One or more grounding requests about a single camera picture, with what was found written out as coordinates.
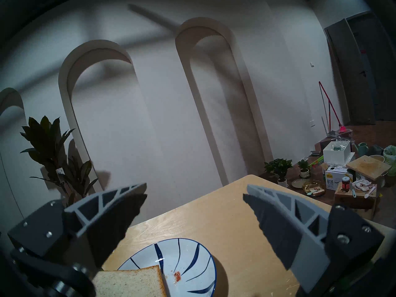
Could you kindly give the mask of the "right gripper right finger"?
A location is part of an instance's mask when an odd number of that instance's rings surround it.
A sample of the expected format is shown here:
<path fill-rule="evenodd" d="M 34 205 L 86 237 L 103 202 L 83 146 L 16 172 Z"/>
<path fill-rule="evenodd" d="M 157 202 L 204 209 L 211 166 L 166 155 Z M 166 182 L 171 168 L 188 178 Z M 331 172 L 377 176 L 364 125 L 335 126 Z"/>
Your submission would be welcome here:
<path fill-rule="evenodd" d="M 258 185 L 247 186 L 243 201 L 298 280 L 297 294 L 351 294 L 385 238 L 344 204 L 327 212 L 302 197 Z"/>

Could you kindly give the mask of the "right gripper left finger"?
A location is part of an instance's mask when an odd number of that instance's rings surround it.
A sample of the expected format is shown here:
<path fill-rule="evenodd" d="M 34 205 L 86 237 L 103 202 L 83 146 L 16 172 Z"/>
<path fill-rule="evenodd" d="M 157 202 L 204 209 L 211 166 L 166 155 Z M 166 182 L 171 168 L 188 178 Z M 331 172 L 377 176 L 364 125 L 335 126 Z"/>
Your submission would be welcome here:
<path fill-rule="evenodd" d="M 66 266 L 100 269 L 139 215 L 146 183 L 91 194 L 64 207 L 52 200 L 14 226 L 15 249 Z"/>

